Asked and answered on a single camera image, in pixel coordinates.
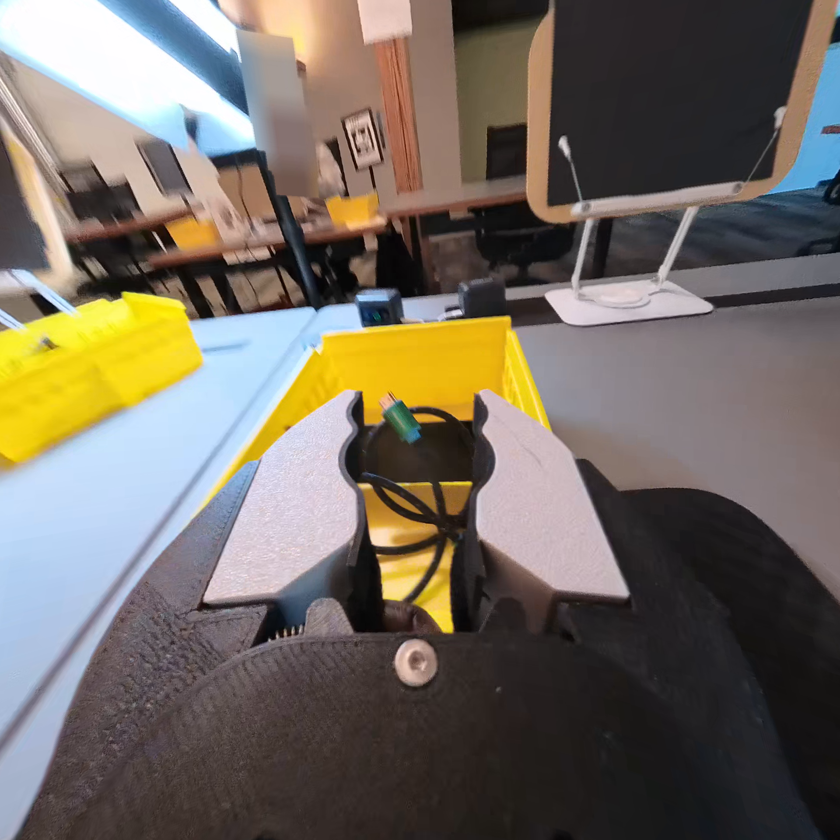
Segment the person's left hand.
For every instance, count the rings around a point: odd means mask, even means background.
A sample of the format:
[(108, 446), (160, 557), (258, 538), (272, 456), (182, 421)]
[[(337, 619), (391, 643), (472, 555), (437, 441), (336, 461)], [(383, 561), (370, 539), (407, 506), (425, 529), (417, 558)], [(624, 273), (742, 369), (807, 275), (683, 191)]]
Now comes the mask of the person's left hand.
[(410, 602), (385, 600), (381, 614), (382, 631), (389, 634), (429, 636), (442, 634), (442, 628), (421, 606)]

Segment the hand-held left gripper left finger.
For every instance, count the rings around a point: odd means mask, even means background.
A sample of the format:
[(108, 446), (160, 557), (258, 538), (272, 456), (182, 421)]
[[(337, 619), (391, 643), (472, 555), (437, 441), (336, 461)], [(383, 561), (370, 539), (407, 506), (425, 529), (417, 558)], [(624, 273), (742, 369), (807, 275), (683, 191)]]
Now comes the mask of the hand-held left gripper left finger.
[(382, 576), (349, 461), (364, 429), (346, 390), (288, 429), (258, 462), (203, 594), (210, 608), (274, 607), (285, 627), (333, 599), (353, 630), (382, 630)]

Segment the framed wall picture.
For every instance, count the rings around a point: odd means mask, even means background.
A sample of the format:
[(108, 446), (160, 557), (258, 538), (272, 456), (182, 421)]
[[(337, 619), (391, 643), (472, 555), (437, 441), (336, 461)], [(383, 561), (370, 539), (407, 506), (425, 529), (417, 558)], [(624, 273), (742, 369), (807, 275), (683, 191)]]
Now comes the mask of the framed wall picture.
[(363, 108), (342, 117), (341, 125), (353, 167), (357, 172), (385, 162), (384, 142), (372, 108)]

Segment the background wooden desk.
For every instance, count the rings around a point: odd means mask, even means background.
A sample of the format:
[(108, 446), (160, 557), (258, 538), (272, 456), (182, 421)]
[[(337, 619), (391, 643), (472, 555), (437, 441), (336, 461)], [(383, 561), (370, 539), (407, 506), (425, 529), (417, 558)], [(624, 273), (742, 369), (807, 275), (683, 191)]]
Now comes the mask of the background wooden desk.
[(381, 200), (379, 214), (388, 219), (461, 214), (471, 209), (507, 206), (526, 200), (527, 179), (520, 175), (403, 193)]

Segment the small black box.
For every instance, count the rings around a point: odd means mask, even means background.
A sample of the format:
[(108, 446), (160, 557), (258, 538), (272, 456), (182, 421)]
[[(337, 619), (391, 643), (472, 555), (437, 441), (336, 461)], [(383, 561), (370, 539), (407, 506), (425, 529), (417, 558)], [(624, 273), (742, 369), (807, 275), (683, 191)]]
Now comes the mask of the small black box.
[(403, 324), (403, 297), (398, 289), (362, 289), (355, 295), (354, 302), (364, 329)]

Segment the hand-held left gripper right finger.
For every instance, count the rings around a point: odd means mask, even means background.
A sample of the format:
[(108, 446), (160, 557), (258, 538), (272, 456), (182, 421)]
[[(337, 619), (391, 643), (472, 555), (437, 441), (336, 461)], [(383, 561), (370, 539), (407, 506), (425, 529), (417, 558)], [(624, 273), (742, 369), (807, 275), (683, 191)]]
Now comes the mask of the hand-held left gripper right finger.
[(561, 604), (628, 606), (631, 593), (571, 450), (490, 390), (475, 394), (465, 531), (451, 567), (456, 632), (508, 621), (548, 632)]

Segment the white panel stand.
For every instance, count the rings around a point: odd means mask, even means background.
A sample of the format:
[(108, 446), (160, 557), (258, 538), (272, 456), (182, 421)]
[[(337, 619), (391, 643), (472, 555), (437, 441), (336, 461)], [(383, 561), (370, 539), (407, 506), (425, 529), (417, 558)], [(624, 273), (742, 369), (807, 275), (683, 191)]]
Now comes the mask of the white panel stand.
[[(626, 322), (696, 317), (712, 313), (713, 304), (670, 281), (669, 274), (700, 206), (710, 203), (712, 199), (731, 198), (741, 194), (776, 141), (786, 111), (786, 106), (775, 110), (770, 141), (764, 147), (748, 177), (740, 182), (696, 185), (669, 192), (592, 200), (585, 200), (579, 192), (579, 200), (572, 205), (571, 214), (577, 219), (584, 220), (584, 227), (575, 257), (570, 288), (553, 290), (545, 294), (546, 301), (560, 320), (573, 327), (594, 327)], [(684, 207), (685, 211), (653, 278), (583, 286), (581, 273), (595, 220), (618, 215), (621, 211), (648, 211), (661, 205)]]

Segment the yellow plastic bin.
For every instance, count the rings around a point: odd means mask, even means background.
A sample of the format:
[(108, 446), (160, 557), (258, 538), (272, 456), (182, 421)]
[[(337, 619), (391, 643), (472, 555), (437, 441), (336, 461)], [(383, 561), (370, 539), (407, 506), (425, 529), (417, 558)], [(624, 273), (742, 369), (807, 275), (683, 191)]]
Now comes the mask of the yellow plastic bin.
[(137, 406), (203, 365), (185, 306), (125, 292), (1, 334), (2, 468)]
[[(363, 395), (365, 433), (382, 420), (380, 399), (388, 392), (412, 410), (430, 406), (468, 426), (474, 395), (489, 390), (550, 428), (526, 356), (507, 317), (327, 332), (314, 340), (312, 350), (304, 351), (288, 388), (213, 491), (221, 490), (238, 469), (262, 456), (296, 422), (348, 390)], [(429, 480), (438, 468), (435, 477), (447, 511), (456, 514), (470, 489), (469, 452), (455, 430), (440, 427), (442, 419), (420, 415), (419, 421), (429, 455), (439, 461), (419, 455), (414, 467), (406, 457), (413, 455), (419, 444), (402, 444), (387, 428), (374, 445), (371, 472), (399, 482), (433, 508)]]

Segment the wooden pillar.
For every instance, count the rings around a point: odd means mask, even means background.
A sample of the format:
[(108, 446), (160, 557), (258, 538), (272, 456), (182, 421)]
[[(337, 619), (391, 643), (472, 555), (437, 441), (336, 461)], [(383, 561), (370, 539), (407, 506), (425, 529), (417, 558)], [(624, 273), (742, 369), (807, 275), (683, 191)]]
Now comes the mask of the wooden pillar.
[(419, 192), (424, 188), (424, 179), (408, 37), (375, 43), (373, 50), (380, 79), (387, 143), (391, 149), (395, 191), (398, 195)]

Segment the small yellow bin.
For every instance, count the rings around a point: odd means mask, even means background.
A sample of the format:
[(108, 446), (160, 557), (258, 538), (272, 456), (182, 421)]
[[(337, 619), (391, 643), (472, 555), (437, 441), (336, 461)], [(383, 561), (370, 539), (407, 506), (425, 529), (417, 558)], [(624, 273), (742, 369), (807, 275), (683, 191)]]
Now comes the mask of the small yellow bin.
[(222, 242), (211, 218), (183, 217), (166, 223), (164, 228), (175, 249), (204, 249)]
[(359, 196), (332, 196), (325, 199), (325, 205), (335, 227), (365, 228), (383, 220), (376, 191)]

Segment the black pole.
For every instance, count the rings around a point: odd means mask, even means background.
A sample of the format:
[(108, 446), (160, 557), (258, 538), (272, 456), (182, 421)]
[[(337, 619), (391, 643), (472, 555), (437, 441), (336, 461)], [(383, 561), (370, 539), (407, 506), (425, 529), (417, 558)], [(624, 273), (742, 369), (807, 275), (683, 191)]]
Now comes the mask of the black pole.
[(266, 193), (275, 213), (286, 250), (291, 254), (292, 278), (298, 283), (305, 302), (311, 308), (319, 310), (323, 306), (323, 298), (318, 282), (312, 270), (312, 262), (306, 247), (301, 227), (295, 218), (288, 196), (277, 194), (276, 184), (270, 172), (267, 156), (264, 151), (255, 150), (255, 158), (259, 173), (266, 187)]

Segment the black office chair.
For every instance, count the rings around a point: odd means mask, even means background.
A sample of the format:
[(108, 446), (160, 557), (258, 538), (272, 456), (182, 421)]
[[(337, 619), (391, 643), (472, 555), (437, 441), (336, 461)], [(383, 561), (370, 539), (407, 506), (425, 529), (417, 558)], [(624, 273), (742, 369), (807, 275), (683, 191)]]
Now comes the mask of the black office chair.
[(557, 261), (573, 247), (576, 224), (548, 224), (537, 217), (527, 202), (472, 208), (476, 218), (476, 246), (491, 274), (514, 266), (516, 274), (505, 280), (508, 287), (547, 285), (530, 267)]

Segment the black power adapter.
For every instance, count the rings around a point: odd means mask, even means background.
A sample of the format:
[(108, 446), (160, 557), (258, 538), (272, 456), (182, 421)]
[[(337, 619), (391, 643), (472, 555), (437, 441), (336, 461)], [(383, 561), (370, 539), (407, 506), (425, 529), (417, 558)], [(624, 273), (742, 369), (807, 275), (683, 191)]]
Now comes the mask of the black power adapter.
[(457, 304), (445, 310), (442, 320), (484, 319), (508, 314), (503, 280), (486, 277), (461, 281), (457, 294)]

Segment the long wooden desk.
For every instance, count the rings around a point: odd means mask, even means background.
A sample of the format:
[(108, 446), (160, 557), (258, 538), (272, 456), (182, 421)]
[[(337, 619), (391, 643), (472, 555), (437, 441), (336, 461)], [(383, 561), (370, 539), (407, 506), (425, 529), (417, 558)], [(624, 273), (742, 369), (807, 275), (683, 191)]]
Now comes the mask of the long wooden desk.
[(185, 205), (105, 224), (89, 219), (72, 228), (65, 240), (74, 267), (83, 273), (79, 293), (112, 297), (124, 291), (153, 293), (154, 281), (174, 275), (197, 317), (210, 319), (214, 310), (199, 283), (201, 277), (213, 282), (226, 313), (242, 314), (229, 274), (265, 268), (279, 270), (282, 266), (291, 272), (291, 255), (280, 257), (286, 247), (278, 224), (256, 233), (245, 233), (234, 226), (233, 234), (219, 245), (184, 250), (174, 248), (165, 231), (166, 223), (183, 217), (214, 221), (205, 211), (198, 213)]

